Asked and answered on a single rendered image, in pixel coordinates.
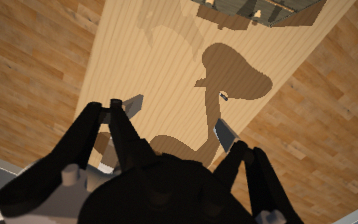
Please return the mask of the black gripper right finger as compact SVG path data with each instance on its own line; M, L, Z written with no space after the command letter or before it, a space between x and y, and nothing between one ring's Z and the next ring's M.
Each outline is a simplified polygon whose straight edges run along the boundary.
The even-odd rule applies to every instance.
M258 147L249 148L221 118L218 118L213 131L227 156L206 179L197 195L203 212L209 216L220 213L230 196L239 166L245 161L251 212L257 223L304 224L293 209L266 153Z

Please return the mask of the wooden drawer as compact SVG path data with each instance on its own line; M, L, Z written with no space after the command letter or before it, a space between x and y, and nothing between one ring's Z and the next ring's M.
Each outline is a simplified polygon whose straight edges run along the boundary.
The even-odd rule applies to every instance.
M234 16L248 0L191 0L229 16Z
M319 0L273 0L287 7L290 7L296 11L300 11L303 8L319 1Z
M270 26L294 11L270 0L248 0L237 13Z

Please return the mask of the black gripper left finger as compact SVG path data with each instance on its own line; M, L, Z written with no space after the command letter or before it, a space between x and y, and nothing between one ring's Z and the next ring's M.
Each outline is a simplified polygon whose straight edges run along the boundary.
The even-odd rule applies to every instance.
M92 193L87 191L85 170L101 124L108 124L121 173L135 167L149 200L167 203L175 178L130 121L141 110L143 98L138 94L124 102L110 99L110 108L89 102L51 153L0 189L5 223L77 224Z

